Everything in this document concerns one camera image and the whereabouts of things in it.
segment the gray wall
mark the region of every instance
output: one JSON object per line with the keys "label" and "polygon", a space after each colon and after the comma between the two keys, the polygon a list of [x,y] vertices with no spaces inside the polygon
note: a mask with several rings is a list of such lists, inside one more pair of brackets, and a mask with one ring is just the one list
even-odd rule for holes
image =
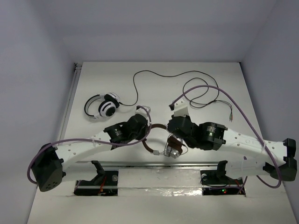
{"label": "gray wall", "polygon": [[[299,143],[298,64],[299,1],[279,0],[241,63],[264,138]],[[299,220],[299,178],[285,185]]]}
{"label": "gray wall", "polygon": [[39,1],[76,62],[240,62],[276,2]]}
{"label": "gray wall", "polygon": [[30,159],[54,140],[73,63],[31,3],[0,3],[0,223],[27,222],[35,186]]}

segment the transparent plastic sheet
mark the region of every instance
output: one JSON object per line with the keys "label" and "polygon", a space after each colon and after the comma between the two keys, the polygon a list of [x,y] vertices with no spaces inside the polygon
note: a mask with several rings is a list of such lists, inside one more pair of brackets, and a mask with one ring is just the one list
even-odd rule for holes
{"label": "transparent plastic sheet", "polygon": [[202,196],[202,188],[118,188],[119,196]]}

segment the headphones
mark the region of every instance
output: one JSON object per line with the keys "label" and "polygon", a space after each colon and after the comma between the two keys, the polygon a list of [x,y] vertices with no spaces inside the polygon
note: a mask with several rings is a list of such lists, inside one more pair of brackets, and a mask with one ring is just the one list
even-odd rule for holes
{"label": "headphones", "polygon": [[[89,106],[96,100],[101,99],[103,102],[100,104],[98,113],[92,115],[88,113]],[[120,98],[115,93],[110,92],[107,94],[98,94],[90,97],[85,103],[84,112],[92,119],[99,119],[100,117],[108,118],[111,117],[117,108],[120,106]]]}

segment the ear cushion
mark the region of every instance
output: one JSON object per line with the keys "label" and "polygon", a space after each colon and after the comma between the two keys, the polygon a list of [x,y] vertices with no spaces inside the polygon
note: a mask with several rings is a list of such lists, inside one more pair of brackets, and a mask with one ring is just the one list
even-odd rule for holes
{"label": "ear cushion", "polygon": [[114,99],[114,98],[113,98],[112,96],[110,96],[109,94],[106,94],[106,95],[104,96],[104,99],[105,99],[105,101],[106,101],[106,100],[107,100],[107,101],[111,101],[112,103],[115,104],[115,107],[116,107],[116,108],[119,108],[119,106],[120,106],[119,102],[117,102],[117,100]]}
{"label": "ear cushion", "polygon": [[98,111],[100,113],[100,116],[102,116],[102,117],[110,117],[110,116],[112,116],[115,113],[115,105],[111,101],[104,100],[99,105]]}

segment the white table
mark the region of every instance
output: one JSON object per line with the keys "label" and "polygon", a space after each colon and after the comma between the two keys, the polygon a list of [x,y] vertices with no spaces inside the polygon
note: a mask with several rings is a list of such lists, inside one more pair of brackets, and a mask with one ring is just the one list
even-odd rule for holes
{"label": "white table", "polygon": [[[249,93],[238,63],[84,63],[74,88],[75,94],[71,112],[62,128],[63,138],[90,137],[115,123],[126,121],[134,114],[135,107],[121,106],[110,119],[90,122],[84,116],[85,101],[98,93],[115,92],[121,102],[131,104],[136,99],[132,83],[133,74],[140,70],[152,70],[163,75],[174,75],[188,70],[200,70],[213,76],[219,86],[227,91],[244,110],[253,126],[260,133]],[[209,84],[213,81],[198,73],[190,73],[177,78],[163,78],[151,73],[138,74],[135,78],[139,90],[138,105],[151,107],[153,123],[166,124],[171,117],[168,105],[182,92],[183,84],[193,77],[202,77]],[[187,87],[203,84],[189,83]],[[195,90],[196,96],[204,90]],[[216,91],[209,91],[201,100],[209,101]],[[207,121],[228,126],[238,132],[253,135],[252,131],[234,107],[234,120],[229,122],[228,106],[216,103],[204,109],[189,108],[195,123]],[[167,133],[153,130],[149,145],[163,148]],[[243,156],[232,153],[201,151],[190,149],[178,159],[149,154],[141,144],[104,152],[86,158],[85,161],[99,160],[114,164],[159,163],[159,164],[207,164],[221,160],[242,160]],[[264,179],[271,184],[276,180]],[[270,189],[257,178],[250,177],[246,184],[247,197],[243,196],[117,196],[78,197],[72,195],[74,182],[64,182],[56,189],[41,193],[37,191],[29,217],[29,224],[35,223],[296,223],[285,189]]]}

